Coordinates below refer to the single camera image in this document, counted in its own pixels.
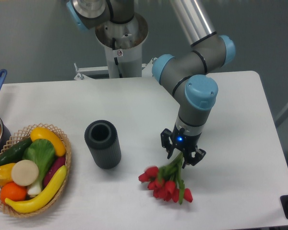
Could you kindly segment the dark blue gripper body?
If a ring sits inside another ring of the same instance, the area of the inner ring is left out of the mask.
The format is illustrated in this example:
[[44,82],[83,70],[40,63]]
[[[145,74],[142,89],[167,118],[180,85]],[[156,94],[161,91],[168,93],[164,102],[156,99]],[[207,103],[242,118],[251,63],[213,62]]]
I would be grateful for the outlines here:
[[191,156],[195,152],[200,135],[188,136],[181,132],[175,126],[173,132],[170,136],[172,141],[172,146],[170,148],[170,153],[172,154],[174,149],[178,149],[183,152],[185,156]]

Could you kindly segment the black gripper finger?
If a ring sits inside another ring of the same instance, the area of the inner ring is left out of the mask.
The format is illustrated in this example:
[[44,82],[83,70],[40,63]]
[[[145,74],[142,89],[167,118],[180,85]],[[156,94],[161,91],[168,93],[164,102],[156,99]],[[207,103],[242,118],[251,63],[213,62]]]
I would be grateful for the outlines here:
[[166,149],[166,152],[168,154],[167,159],[170,159],[174,151],[174,146],[172,144],[172,132],[169,129],[165,128],[161,132],[160,137],[161,146]]
[[185,168],[186,165],[195,166],[206,155],[205,150],[199,149],[197,147],[195,147],[194,150],[190,150],[190,149],[183,150],[182,153],[183,153],[183,158],[184,158],[184,162],[182,164],[183,169]]

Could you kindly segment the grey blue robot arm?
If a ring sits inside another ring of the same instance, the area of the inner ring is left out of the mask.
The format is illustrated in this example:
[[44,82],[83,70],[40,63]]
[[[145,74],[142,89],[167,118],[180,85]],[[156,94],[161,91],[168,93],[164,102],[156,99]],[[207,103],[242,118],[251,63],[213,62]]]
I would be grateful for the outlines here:
[[[196,165],[205,156],[197,143],[218,93],[207,74],[231,62],[236,49],[228,36],[217,34],[199,0],[173,0],[171,6],[191,52],[182,58],[164,54],[153,62],[152,75],[180,106],[173,130],[161,133],[161,144],[168,155],[178,149],[184,164]],[[148,25],[135,12],[134,1],[69,0],[67,8],[78,28],[95,30],[110,78],[142,76]]]

